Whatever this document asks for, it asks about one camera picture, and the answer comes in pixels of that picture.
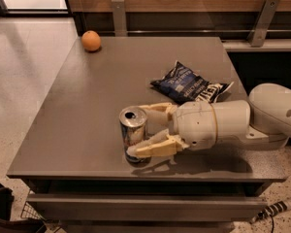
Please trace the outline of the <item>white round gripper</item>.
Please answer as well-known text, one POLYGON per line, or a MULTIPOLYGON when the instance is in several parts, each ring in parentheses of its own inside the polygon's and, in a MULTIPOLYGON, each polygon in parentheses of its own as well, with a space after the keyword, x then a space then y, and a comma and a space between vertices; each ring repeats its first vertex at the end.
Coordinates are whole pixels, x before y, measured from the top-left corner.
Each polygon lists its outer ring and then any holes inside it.
POLYGON ((170 120, 174 133, 162 130, 149 139, 128 148, 129 156, 163 157, 184 149, 205 150, 219 140, 244 137, 249 131, 250 107, 246 101, 219 103, 187 102, 177 106, 170 102, 141 105, 151 120, 170 120))

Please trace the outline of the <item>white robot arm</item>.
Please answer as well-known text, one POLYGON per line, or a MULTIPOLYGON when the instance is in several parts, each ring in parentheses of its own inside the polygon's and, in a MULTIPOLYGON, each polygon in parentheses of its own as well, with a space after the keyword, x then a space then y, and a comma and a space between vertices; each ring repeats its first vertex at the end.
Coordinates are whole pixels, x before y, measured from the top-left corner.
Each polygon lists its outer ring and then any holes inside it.
POLYGON ((277 150, 291 139, 291 89, 275 83, 255 86, 246 100, 158 103, 140 110, 163 129, 127 149, 128 156, 139 159, 216 145, 277 150))

